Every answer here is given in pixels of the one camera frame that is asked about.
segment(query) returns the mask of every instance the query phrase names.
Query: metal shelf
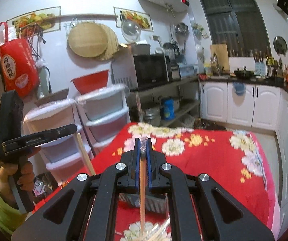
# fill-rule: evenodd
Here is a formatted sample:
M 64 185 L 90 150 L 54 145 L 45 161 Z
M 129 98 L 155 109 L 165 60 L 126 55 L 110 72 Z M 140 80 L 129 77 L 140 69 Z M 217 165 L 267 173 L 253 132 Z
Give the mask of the metal shelf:
M 189 102 L 186 103 L 185 105 L 181 106 L 180 109 L 175 112 L 175 118 L 172 120 L 162 120 L 160 123 L 161 127 L 167 127 L 170 124 L 172 124 L 174 121 L 178 120 L 179 118 L 181 118 L 184 114 L 188 113 L 189 111 L 191 111 L 195 106 L 197 106 L 200 103 L 199 100 L 194 100 L 193 102 Z
M 179 85 L 182 85 L 182 84 L 190 83 L 190 82 L 193 82 L 193 81 L 198 81 L 198 76 L 197 75 L 193 76 L 193 77 L 182 79 L 182 80 L 177 81 L 177 82 L 171 82 L 171 83 L 167 83 L 167 84 L 164 84 L 164 85 L 161 85 L 161 86 L 157 86 L 157 87 L 148 89 L 146 91 L 132 92 L 132 93 L 138 94 L 140 97 L 143 97 L 143 96 L 151 95 L 154 92 L 158 92 L 158 91 L 161 91 L 161 90 L 164 90 L 164 89 L 167 89 L 167 88 L 171 88 L 171 87 L 174 87 L 174 86 L 179 86 Z

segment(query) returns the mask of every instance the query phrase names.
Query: fruit picture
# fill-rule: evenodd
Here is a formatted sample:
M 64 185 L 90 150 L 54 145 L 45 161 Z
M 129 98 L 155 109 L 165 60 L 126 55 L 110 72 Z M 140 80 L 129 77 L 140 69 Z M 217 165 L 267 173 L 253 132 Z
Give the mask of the fruit picture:
M 58 15 L 61 15 L 60 6 L 29 12 L 10 19 L 7 23 L 15 26 L 17 37 L 24 38 L 34 34 L 35 24 L 38 24 L 44 33 L 60 30 L 60 21 L 52 19 Z
M 153 31 L 151 17 L 149 14 L 116 7 L 114 7 L 114 11 L 115 15 L 118 16 L 116 19 L 116 27 L 121 27 L 121 22 L 123 20 L 131 20 L 137 22 L 142 30 Z

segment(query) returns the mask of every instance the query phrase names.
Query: red tablecloth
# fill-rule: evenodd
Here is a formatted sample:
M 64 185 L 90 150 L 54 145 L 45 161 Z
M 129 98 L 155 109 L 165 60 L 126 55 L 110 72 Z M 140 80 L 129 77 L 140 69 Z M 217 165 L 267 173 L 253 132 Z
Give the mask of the red tablecloth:
M 254 134 L 243 131 L 156 128 L 130 123 L 92 160 L 96 173 L 102 173 L 110 165 L 119 162 L 121 154 L 131 150 L 135 138 L 140 135 L 151 137 L 153 148 L 163 152 L 167 162 L 179 167 L 184 173 L 196 176 L 200 173 L 209 174 L 271 229 L 275 187 L 268 162 Z M 38 203 L 35 210 L 55 193 Z M 148 214 L 146 219 L 155 223 L 163 221 L 164 217 Z M 138 220 L 139 210 L 120 202 L 116 231 L 123 233 L 129 224 Z

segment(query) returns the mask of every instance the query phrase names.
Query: hand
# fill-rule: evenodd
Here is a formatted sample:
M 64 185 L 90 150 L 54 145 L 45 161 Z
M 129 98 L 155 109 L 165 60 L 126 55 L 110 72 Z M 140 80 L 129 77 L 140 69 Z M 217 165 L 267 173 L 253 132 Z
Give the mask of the hand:
M 40 147 L 35 147 L 33 149 L 33 153 L 29 155 L 29 157 L 35 155 L 40 151 Z M 16 205 L 15 197 L 10 189 L 8 183 L 8 177 L 15 174 L 18 170 L 18 165 L 16 164 L 3 164 L 0 169 L 0 196 L 2 199 L 11 207 Z M 28 161 L 22 168 L 21 171 L 22 176 L 18 180 L 18 185 L 21 186 L 21 190 L 25 191 L 33 191 L 34 189 L 34 172 L 33 165 L 30 161 Z

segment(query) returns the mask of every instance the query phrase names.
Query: black microwave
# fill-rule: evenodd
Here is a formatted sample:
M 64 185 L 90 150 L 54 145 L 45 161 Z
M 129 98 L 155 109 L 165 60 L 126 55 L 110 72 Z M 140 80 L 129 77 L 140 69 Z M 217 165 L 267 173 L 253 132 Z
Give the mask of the black microwave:
M 124 83 L 131 91 L 142 91 L 172 81 L 172 69 L 164 54 L 133 55 L 127 48 L 114 55 L 111 64 L 116 84 Z

